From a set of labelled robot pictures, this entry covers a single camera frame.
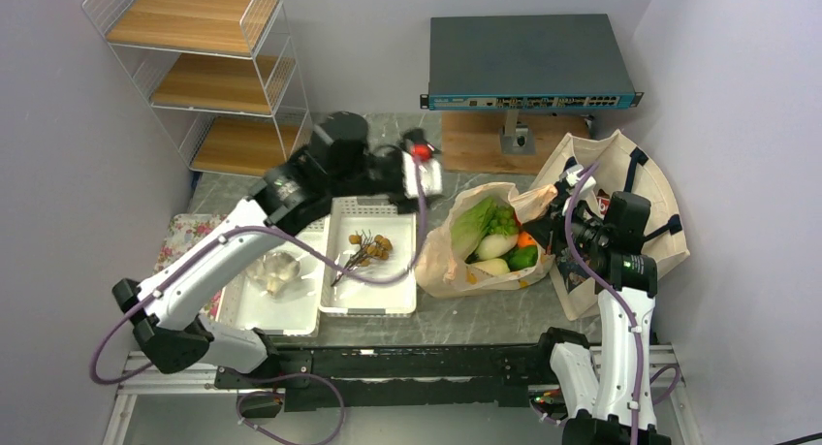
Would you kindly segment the beige canvas tote bag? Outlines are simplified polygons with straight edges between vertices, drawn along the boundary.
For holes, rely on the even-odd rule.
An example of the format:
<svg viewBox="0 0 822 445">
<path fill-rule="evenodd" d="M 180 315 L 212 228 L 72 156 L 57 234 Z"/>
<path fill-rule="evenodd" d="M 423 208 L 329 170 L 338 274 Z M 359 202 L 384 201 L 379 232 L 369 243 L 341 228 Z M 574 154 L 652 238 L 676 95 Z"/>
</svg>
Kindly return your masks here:
<svg viewBox="0 0 822 445">
<path fill-rule="evenodd" d="M 650 217 L 644 235 L 643 253 L 653 258 L 659 277 L 665 276 L 689 257 L 680 209 L 663 171 L 619 130 L 604 140 L 589 140 L 567 134 L 549 156 L 530 189 L 555 183 L 572 164 L 599 167 L 593 175 L 596 187 L 581 196 L 602 217 L 607 208 L 599 197 L 629 191 L 650 201 Z M 577 320 L 599 313 L 595 281 L 585 274 L 568 253 L 554 260 L 550 279 L 566 317 Z"/>
</svg>

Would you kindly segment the brown longan fruit branch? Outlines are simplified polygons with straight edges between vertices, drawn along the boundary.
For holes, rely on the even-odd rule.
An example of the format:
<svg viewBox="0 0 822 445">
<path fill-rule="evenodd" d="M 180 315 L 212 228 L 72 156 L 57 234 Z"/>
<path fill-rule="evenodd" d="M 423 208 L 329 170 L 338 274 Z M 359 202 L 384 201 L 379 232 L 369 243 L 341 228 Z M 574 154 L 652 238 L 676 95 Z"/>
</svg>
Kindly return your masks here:
<svg viewBox="0 0 822 445">
<path fill-rule="evenodd" d="M 375 261 L 386 261 L 393 251 L 393 244 L 388 238 L 371 232 L 356 232 L 349 235 L 347 241 L 353 246 L 343 265 L 348 271 L 368 267 Z"/>
</svg>

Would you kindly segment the green lettuce leaf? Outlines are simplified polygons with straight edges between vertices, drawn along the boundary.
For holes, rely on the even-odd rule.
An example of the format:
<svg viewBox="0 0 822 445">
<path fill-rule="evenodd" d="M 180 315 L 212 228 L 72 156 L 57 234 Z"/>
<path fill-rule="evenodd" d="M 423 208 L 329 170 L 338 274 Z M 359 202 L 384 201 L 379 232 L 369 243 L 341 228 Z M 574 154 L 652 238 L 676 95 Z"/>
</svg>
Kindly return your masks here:
<svg viewBox="0 0 822 445">
<path fill-rule="evenodd" d="M 485 198 L 459 215 L 452 223 L 450 238 L 457 258 L 465 261 L 488 234 L 490 222 L 496 215 L 499 202 Z"/>
</svg>

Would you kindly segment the orange plastic grocery bag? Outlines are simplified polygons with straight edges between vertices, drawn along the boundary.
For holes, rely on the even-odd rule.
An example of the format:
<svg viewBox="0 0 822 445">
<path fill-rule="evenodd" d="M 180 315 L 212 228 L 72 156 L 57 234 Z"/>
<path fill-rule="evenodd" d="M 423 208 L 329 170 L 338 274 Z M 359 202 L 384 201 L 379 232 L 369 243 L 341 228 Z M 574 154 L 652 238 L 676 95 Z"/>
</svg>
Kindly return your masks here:
<svg viewBox="0 0 822 445">
<path fill-rule="evenodd" d="M 459 250 L 452 232 L 458 228 L 458 218 L 483 200 L 511 206 L 524 222 L 542 215 L 556 195 L 550 185 L 521 193 L 510 182 L 491 182 L 459 193 L 444 222 L 427 234 L 415 267 L 417 284 L 435 298 L 450 299 L 520 290 L 542 280 L 553 264 L 546 252 L 540 251 L 531 267 L 494 276 L 465 263 L 468 254 Z"/>
</svg>

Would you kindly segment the clear bag of garlic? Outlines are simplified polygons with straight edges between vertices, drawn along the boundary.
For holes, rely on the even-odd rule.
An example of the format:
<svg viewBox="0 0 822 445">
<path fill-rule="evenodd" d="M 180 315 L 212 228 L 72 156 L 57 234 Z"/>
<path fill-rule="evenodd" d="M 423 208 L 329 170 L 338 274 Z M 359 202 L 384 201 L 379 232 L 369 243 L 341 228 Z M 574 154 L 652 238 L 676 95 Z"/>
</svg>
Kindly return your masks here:
<svg viewBox="0 0 822 445">
<path fill-rule="evenodd" d="M 300 276 L 300 261 L 286 251 L 270 251 L 245 269 L 246 276 L 270 296 L 276 296 Z"/>
</svg>

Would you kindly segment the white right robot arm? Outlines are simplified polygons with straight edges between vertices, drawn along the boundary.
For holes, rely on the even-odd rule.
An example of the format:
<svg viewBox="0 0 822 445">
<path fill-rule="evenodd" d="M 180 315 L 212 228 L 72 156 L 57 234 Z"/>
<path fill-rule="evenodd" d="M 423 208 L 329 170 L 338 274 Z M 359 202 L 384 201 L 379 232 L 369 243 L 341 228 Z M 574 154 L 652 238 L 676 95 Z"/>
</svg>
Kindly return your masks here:
<svg viewBox="0 0 822 445">
<path fill-rule="evenodd" d="M 644 254 L 649 200 L 615 192 L 604 217 L 588 216 L 576 197 L 560 192 L 524 229 L 554 255 L 568 252 L 599 288 L 600 366 L 580 334 L 549 332 L 534 356 L 547 382 L 559 382 L 567 417 L 565 444 L 669 444 L 657 428 L 649 369 L 650 325 L 657 265 Z"/>
</svg>

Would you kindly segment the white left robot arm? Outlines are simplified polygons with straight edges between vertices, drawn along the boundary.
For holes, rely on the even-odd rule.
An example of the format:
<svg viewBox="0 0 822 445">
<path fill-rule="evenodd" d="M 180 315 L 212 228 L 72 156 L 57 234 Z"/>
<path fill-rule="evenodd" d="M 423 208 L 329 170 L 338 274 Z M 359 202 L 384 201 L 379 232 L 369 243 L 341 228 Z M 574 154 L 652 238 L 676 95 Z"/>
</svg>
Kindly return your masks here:
<svg viewBox="0 0 822 445">
<path fill-rule="evenodd" d="M 366 120 L 339 111 L 315 125 L 306 144 L 271 168 L 210 234 L 163 271 L 122 279 L 112 289 L 122 320 L 151 367 L 178 373 L 197 363 L 240 372 L 256 387 L 279 370 L 263 332 L 215 322 L 204 305 L 252 263 L 328 216 L 337 198 L 385 196 L 401 213 L 424 215 L 424 172 L 439 173 L 421 128 L 370 149 Z"/>
</svg>

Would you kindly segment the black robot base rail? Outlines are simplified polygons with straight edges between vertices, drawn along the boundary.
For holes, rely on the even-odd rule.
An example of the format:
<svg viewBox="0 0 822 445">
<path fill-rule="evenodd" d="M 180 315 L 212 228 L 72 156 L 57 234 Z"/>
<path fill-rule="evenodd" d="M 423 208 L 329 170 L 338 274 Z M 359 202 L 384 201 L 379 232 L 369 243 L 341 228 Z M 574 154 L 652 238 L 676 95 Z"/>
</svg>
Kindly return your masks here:
<svg viewBox="0 0 822 445">
<path fill-rule="evenodd" d="M 526 407 L 556 394 L 551 344 L 372 347 L 279 346 L 255 371 L 198 363 L 175 374 L 155 368 L 121 383 L 123 394 L 241 394 L 275 391 L 287 412 L 333 407 L 494 403 Z"/>
</svg>

